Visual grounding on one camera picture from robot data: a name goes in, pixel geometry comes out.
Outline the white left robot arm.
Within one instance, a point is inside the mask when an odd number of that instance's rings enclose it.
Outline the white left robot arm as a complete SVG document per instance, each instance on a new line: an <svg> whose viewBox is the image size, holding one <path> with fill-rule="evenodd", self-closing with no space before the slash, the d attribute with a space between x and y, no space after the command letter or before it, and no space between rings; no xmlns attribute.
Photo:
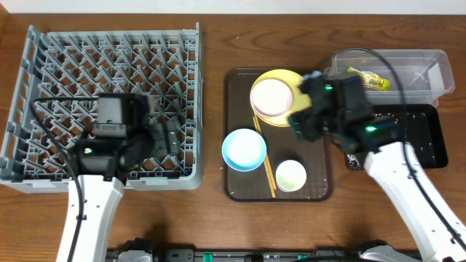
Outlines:
<svg viewBox="0 0 466 262"><path fill-rule="evenodd" d="M126 137L90 134L88 124L68 150L72 181L58 261L104 261L111 225L127 176L147 159L179 152L179 128L170 120L139 127Z"/></svg>

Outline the pink bowl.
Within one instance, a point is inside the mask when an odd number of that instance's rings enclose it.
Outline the pink bowl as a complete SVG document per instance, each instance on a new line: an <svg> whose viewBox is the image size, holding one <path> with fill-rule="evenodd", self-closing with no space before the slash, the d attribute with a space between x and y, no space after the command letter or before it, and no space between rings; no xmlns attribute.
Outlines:
<svg viewBox="0 0 466 262"><path fill-rule="evenodd" d="M252 88L250 103L259 115L277 117L291 108L293 94L284 82L277 79L265 79Z"/></svg>

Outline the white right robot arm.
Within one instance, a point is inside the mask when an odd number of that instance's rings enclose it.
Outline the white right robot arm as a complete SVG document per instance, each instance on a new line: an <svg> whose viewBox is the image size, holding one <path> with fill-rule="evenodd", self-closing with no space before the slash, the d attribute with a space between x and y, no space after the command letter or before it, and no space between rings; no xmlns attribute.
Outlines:
<svg viewBox="0 0 466 262"><path fill-rule="evenodd" d="M423 170L407 142L405 121L374 115L361 78L353 72L299 82L310 105L288 117L296 137L327 137L346 154L366 154L364 169L389 197L414 238L423 261L464 261L465 225Z"/></svg>

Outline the green orange snack wrapper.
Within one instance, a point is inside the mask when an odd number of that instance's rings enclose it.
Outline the green orange snack wrapper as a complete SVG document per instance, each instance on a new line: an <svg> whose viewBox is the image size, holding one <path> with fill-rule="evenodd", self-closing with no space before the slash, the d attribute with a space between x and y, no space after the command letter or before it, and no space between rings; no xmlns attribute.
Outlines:
<svg viewBox="0 0 466 262"><path fill-rule="evenodd" d="M365 87L378 90L378 91L390 91L391 82L388 79L384 79L379 75L370 71L359 71L353 67L349 67L347 72L355 72L362 79L362 83Z"/></svg>

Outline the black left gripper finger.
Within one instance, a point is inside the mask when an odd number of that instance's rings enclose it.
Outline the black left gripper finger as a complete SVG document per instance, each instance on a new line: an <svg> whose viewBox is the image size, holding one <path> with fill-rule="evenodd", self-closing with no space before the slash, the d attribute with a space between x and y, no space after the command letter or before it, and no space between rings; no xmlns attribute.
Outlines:
<svg viewBox="0 0 466 262"><path fill-rule="evenodd" d="M164 124L152 124L151 135L154 139L151 156L160 157L168 155L167 135Z"/></svg>
<svg viewBox="0 0 466 262"><path fill-rule="evenodd" d="M181 144L179 140L179 131L177 124L170 120L165 123L165 135L166 135L166 142L167 142L167 152L169 154L178 154L181 150Z"/></svg>

